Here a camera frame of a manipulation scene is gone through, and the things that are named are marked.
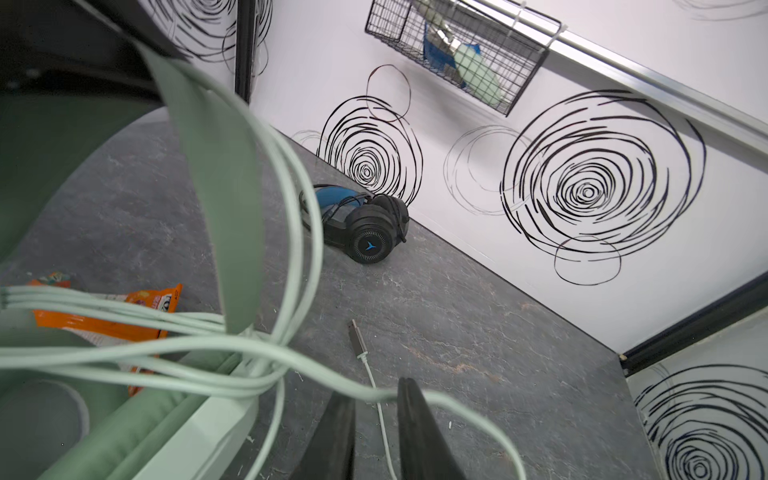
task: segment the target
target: black vertical post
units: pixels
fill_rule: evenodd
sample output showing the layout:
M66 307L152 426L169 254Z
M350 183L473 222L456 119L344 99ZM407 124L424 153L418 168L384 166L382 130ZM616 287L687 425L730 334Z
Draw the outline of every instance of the black vertical post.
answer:
M253 68L253 36L256 34L256 0L237 0L235 46L235 93L250 103L250 72Z

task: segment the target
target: metal rail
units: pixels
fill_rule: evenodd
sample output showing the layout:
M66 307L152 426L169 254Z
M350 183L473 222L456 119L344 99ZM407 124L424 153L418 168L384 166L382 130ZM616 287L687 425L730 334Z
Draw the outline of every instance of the metal rail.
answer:
M507 0L462 0L489 17L526 35L527 28L554 37L552 51L614 80L643 96L705 124L728 137L768 154L768 124L693 88L616 54L570 31L537 12Z

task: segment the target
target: blue headband padding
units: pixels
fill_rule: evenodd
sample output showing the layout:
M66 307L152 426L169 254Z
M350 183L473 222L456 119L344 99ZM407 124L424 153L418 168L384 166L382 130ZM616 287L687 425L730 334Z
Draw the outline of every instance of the blue headband padding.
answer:
M344 187L323 187L315 192L315 195L317 195L317 203L320 204L320 208L323 209L331 205L336 205L347 197L360 195L360 193ZM349 202L348 205L359 207L363 203L365 203L365 200L361 198L353 202Z

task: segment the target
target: headphone ear cup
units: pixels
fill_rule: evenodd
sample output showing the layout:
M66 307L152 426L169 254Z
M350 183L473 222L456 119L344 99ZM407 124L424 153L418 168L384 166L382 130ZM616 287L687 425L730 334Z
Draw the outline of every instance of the headphone ear cup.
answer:
M346 218L346 254L358 263L384 260L395 246L397 229L392 215L378 205L357 207Z
M390 212L395 218L395 225L397 225L397 220L399 219L403 236L408 233L408 225L411 218L408 214L408 206L406 205L406 202L391 195L376 195L370 203L372 205L379 205L384 210Z

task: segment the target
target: snack package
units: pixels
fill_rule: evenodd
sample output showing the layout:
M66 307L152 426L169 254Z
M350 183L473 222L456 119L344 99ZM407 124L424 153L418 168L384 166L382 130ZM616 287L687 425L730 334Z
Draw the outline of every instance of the snack package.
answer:
M29 285L50 285L69 288L69 277L60 272L54 272L49 276L29 282ZM176 311L179 295L183 285L179 283L174 288L165 290L139 290L125 295L110 295L103 293L91 293L91 295L106 300L117 302L136 303L155 310L172 313ZM109 322L87 316L73 315L71 313L51 312L48 310L33 310L38 326L60 328L69 330L95 346L124 345L126 343L144 342L146 340L162 339L168 335L166 330L152 329L145 326L128 325L125 323ZM119 364L126 371L138 372L135 366ZM141 387L129 387L129 393L135 395Z

